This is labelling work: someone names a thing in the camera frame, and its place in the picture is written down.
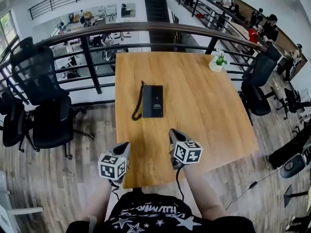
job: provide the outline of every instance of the green plant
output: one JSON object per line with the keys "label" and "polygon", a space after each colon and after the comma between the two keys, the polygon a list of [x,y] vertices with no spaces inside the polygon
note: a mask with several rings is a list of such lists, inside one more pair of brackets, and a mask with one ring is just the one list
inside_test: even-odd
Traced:
{"label": "green plant", "polygon": [[221,53],[220,55],[218,55],[218,59],[216,60],[216,64],[219,66],[222,66],[223,63],[227,65],[227,60],[225,60],[225,56]]}

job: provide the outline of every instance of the white cube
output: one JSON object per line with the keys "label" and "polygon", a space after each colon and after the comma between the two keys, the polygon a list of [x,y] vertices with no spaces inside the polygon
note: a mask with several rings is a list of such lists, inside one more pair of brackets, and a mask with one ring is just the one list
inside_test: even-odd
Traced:
{"label": "white cube", "polygon": [[102,153],[98,169],[101,177],[117,181],[126,173],[126,158]]}
{"label": "white cube", "polygon": [[182,164],[199,163],[202,152],[203,148],[198,142],[176,142],[173,156]]}

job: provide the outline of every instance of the potted plant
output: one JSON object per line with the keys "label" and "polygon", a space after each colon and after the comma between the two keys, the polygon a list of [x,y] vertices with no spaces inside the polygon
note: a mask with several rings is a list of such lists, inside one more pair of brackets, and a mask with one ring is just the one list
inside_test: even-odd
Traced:
{"label": "potted plant", "polygon": [[224,51],[216,50],[219,54],[217,54],[214,59],[209,63],[209,69],[214,72],[220,72],[223,67],[228,65],[228,61],[225,59]]}

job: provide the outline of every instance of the red object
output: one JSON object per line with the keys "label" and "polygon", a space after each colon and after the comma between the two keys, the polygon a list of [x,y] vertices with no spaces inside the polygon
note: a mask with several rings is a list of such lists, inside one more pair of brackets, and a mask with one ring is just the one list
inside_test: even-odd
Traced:
{"label": "red object", "polygon": [[196,14],[196,17],[197,17],[197,18],[204,18],[204,15],[202,15],[201,13],[197,13],[197,14]]}
{"label": "red object", "polygon": [[248,31],[249,41],[257,44],[258,40],[257,37],[259,36],[258,32],[255,29],[250,29]]}

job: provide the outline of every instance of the black cable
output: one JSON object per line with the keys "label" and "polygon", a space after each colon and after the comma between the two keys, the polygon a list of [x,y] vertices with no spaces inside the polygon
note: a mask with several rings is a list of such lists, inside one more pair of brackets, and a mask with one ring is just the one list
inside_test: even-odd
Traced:
{"label": "black cable", "polygon": [[237,199],[235,199],[235,200],[233,200],[233,201],[230,202],[230,204],[227,206],[226,210],[228,210],[229,206],[230,206],[232,203],[238,201],[238,200],[240,199],[240,197],[242,197],[248,190],[253,189],[259,182],[261,182],[261,181],[263,181],[264,179],[270,177],[271,175],[274,175],[275,173],[279,172],[281,169],[282,169],[282,168],[280,168],[280,169],[278,169],[277,171],[275,171],[275,172],[269,174],[268,176],[262,178],[262,179],[259,180],[258,182],[257,182],[257,181],[253,182],[253,183],[249,186],[249,188],[248,188],[247,190],[245,190]]}
{"label": "black cable", "polygon": [[184,167],[184,164],[182,164],[182,165],[179,167],[179,169],[177,170],[177,173],[176,173],[176,181],[177,181],[178,189],[179,189],[179,191],[180,191],[180,193],[181,193],[181,196],[182,196],[182,201],[184,201],[185,196],[184,196],[183,192],[181,191],[180,184],[179,184],[179,180],[178,180],[178,175],[179,175],[180,170],[181,170],[183,167]]}
{"label": "black cable", "polygon": [[144,88],[144,85],[146,85],[146,83],[142,80],[142,81],[141,81],[141,87],[140,87],[138,102],[137,102],[135,111],[134,111],[133,114],[132,114],[132,120],[133,120],[133,121],[137,121],[137,120],[140,119],[141,116],[142,116],[141,110],[140,110],[140,113],[139,113],[138,116],[135,116],[135,115],[136,115],[136,113],[138,112],[139,107],[140,107],[140,104],[141,104],[141,100],[142,100],[142,90],[143,90],[143,88]]}
{"label": "black cable", "polygon": [[120,199],[119,199],[119,195],[116,193],[116,191],[119,190],[120,187],[118,187],[117,185],[115,185],[115,184],[112,182],[112,180],[109,180],[109,183],[111,184],[111,186],[115,187],[115,189],[113,189],[111,192],[114,193],[114,194],[117,196],[118,201],[119,201],[119,200],[120,200]]}

